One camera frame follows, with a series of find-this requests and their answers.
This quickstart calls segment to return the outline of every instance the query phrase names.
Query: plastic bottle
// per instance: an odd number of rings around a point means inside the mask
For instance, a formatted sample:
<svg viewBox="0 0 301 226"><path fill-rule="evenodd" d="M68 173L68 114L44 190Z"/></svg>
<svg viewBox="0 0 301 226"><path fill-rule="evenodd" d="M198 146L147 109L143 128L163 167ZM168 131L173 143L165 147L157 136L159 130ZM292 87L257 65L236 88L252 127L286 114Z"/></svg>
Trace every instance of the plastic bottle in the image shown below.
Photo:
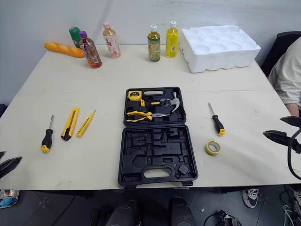
<svg viewBox="0 0 301 226"><path fill-rule="evenodd" d="M72 27L69 29L69 33L71 35L71 38L73 40L74 45L77 48L80 48L79 42L80 42L80 36L79 36L79 28L78 27Z"/></svg>
<svg viewBox="0 0 301 226"><path fill-rule="evenodd" d="M150 61L160 60L160 34L157 32L157 25L152 24L150 26L150 33L147 36L147 43L149 46L149 58Z"/></svg>
<svg viewBox="0 0 301 226"><path fill-rule="evenodd" d="M93 40L88 38L87 33L85 31L80 31L79 36L81 37L79 45L84 51L89 65L92 68L99 68L102 65L102 61L100 60Z"/></svg>
<svg viewBox="0 0 301 226"><path fill-rule="evenodd" d="M179 31L176 29L177 22L171 21L170 28L166 33L166 56L175 57L178 51Z"/></svg>
<svg viewBox="0 0 301 226"><path fill-rule="evenodd" d="M109 22L103 23L103 27L104 27L103 38L107 43L110 57L111 58L120 57L120 49L119 49L118 39L115 31L111 29Z"/></svg>

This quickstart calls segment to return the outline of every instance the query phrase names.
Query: yellow screwdriver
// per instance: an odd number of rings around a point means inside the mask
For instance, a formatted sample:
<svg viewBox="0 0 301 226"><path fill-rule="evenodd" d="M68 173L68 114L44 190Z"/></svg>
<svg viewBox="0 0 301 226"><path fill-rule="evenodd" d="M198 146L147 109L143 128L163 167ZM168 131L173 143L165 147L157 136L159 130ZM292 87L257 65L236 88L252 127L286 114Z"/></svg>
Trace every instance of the yellow screwdriver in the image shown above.
<svg viewBox="0 0 301 226"><path fill-rule="evenodd" d="M208 103L208 105L209 105L209 108L210 108L210 110L211 110L211 112L212 112L212 119L213 119L213 121L214 121L214 123L215 123L215 129L216 129L216 131L218 132L218 134L221 136L221 135L225 135L225 129L224 129L224 126L222 125L222 123L220 122L220 120L218 119L218 116L216 115L216 114L214 114L214 111L213 111L213 109L212 109L212 107L211 107L211 104L210 103Z"/></svg>
<svg viewBox="0 0 301 226"><path fill-rule="evenodd" d="M49 152L50 147L52 145L51 136L52 136L53 130L51 129L51 126L52 126L53 118L54 118L54 115L51 116L49 128L46 130L46 135L42 141L42 152L44 152L44 153Z"/></svg>
<svg viewBox="0 0 301 226"><path fill-rule="evenodd" d="M92 114L89 116L89 118L87 118L87 120L84 122L84 124L80 127L79 131L76 134L77 137L81 137L84 134L84 132L90 125L90 122L92 121L95 112L96 112L96 110L92 112Z"/></svg>

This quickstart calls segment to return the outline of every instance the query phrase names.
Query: white table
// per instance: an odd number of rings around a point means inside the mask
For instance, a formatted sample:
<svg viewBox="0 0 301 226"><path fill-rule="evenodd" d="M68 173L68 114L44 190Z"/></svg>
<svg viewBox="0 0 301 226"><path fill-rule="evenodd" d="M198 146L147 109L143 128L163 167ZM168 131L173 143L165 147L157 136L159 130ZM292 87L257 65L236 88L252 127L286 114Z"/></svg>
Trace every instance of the white table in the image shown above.
<svg viewBox="0 0 301 226"><path fill-rule="evenodd" d="M126 89L171 86L182 92L198 168L194 186L299 183L287 167L286 147L262 134L276 129L291 136L296 128L279 120L289 113L256 62L245 68L190 73L181 53L153 63L144 45L121 46L119 59L108 58L106 46L98 50L103 62L99 69L89 68L85 59L53 52L40 60L0 119L0 151L7 151L1 162L23 157L0 180L0 188L122 188L117 177ZM214 130L208 102L225 126L223 137ZM83 137L74 134L65 142L60 135L74 107L80 108L75 133L93 110L96 113ZM41 141L52 114L53 145L44 154ZM217 156L205 153L211 139L222 145ZM141 187L181 187L181 183Z"/></svg>

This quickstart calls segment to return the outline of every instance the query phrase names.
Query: foam insert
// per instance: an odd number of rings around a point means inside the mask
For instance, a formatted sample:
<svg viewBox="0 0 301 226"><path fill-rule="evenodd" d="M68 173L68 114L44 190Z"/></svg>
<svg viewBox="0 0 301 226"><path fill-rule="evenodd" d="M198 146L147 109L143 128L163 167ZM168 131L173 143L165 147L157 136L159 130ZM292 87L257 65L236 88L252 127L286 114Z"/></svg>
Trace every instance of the foam insert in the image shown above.
<svg viewBox="0 0 301 226"><path fill-rule="evenodd" d="M183 28L180 49L193 73L249 66L260 46L235 25Z"/></svg>

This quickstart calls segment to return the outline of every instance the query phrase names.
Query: chair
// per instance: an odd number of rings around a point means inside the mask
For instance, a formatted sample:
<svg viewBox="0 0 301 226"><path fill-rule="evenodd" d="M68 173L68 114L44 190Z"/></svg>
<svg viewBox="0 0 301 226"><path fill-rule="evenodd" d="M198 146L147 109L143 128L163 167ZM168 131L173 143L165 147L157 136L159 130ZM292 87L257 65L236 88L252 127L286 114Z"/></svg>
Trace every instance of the chair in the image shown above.
<svg viewBox="0 0 301 226"><path fill-rule="evenodd" d="M287 48L301 37L301 32L283 32L279 33L276 40L269 51L267 58L261 65L263 73L268 76L273 66L277 63L279 58L286 52Z"/></svg>

